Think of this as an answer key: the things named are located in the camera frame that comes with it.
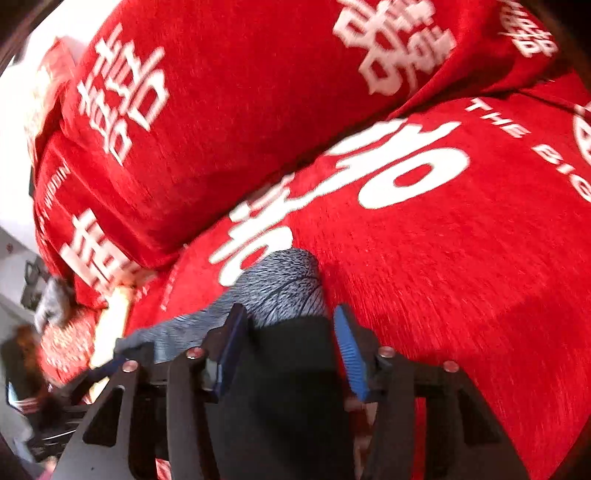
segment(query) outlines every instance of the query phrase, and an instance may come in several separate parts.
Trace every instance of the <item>red pillow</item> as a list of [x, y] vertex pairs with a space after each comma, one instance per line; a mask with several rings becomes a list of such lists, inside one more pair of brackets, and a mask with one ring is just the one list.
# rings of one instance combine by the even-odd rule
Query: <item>red pillow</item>
[[497, 0], [123, 1], [63, 108], [66, 137], [88, 152], [67, 153], [72, 174], [107, 211], [70, 213], [121, 217], [131, 239], [107, 237], [161, 267], [255, 189], [408, 98], [533, 82], [556, 54], [537, 25]]
[[128, 329], [202, 309], [263, 255], [305, 248], [331, 309], [349, 303], [412, 359], [457, 361], [545, 480], [591, 404], [591, 127], [575, 115], [590, 100], [569, 75], [378, 123], [201, 234], [167, 311], [143, 299]]

